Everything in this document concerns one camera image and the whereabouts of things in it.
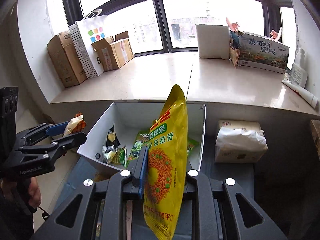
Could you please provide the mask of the left hand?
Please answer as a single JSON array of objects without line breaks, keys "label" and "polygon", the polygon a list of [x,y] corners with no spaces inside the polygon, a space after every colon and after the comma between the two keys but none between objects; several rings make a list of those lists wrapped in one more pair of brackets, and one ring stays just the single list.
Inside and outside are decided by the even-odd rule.
[{"label": "left hand", "polygon": [[[6,200],[13,202],[14,195],[13,191],[16,189],[17,183],[6,180],[5,178],[1,182],[1,189],[3,191],[4,197]],[[37,183],[36,177],[30,179],[30,183],[28,184],[28,204],[36,209],[41,204],[41,192],[40,187]]]}]

